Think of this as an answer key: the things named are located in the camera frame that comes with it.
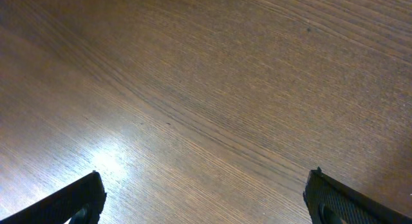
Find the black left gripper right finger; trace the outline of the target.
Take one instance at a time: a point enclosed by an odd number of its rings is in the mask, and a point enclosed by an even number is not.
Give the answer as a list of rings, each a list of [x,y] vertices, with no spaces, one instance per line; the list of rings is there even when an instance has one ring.
[[[310,171],[303,199],[313,224],[411,224],[411,218],[338,182],[320,168]]]

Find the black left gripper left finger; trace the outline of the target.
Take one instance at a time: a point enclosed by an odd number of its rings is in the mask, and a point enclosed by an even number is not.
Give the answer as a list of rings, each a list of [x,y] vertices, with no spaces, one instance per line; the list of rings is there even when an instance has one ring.
[[[98,223],[107,193],[97,171],[67,185],[29,207],[1,220],[1,224]]]

